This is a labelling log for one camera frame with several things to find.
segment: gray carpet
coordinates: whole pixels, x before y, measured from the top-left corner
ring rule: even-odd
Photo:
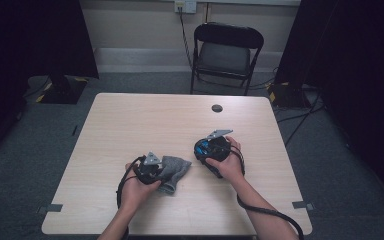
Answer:
[[[272,77],[270,73],[256,73],[252,85]],[[31,78],[28,92],[45,80]],[[44,215],[37,213],[39,207],[52,201],[95,95],[188,94],[189,81],[190,74],[181,72],[103,73],[99,80],[87,84],[77,105],[37,104],[39,93],[28,97],[21,120],[0,143],[0,239],[95,239],[97,236],[46,236],[41,232]],[[197,88],[226,95],[241,95],[243,91],[221,90],[204,83],[198,83]],[[267,93],[257,89],[249,95]],[[308,96],[313,101],[316,93],[309,92]],[[274,111],[278,120],[305,113],[300,109]],[[300,120],[279,123],[285,141]],[[340,127],[325,110],[305,120],[287,151],[304,200],[315,206],[309,211],[313,232],[306,239],[384,239],[384,188],[358,155],[346,148]]]

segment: baseboard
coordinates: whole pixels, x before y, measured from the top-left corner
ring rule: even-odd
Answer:
[[[190,71],[183,49],[96,48],[94,54],[98,72]],[[281,57],[282,52],[260,53],[255,72],[272,72]]]

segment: gray cloth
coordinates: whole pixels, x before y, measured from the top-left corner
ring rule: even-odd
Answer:
[[[163,171],[159,174],[159,177],[166,181],[161,184],[158,191],[174,194],[177,182],[186,174],[191,164],[192,162],[178,157],[163,156]]]

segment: wall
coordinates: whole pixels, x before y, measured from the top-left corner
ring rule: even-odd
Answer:
[[[81,1],[94,48],[177,49],[184,52],[182,26],[173,2]],[[298,6],[197,3],[196,14],[184,14],[190,48],[201,23],[219,21],[257,29],[265,38],[262,55],[280,60]]]

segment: person's left hand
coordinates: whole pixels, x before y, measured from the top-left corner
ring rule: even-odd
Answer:
[[[152,184],[143,184],[137,177],[135,172],[130,170],[127,174],[126,182],[124,183],[123,191],[121,194],[121,204],[137,209],[144,203],[152,192],[154,192],[161,184],[161,181],[156,181]]]

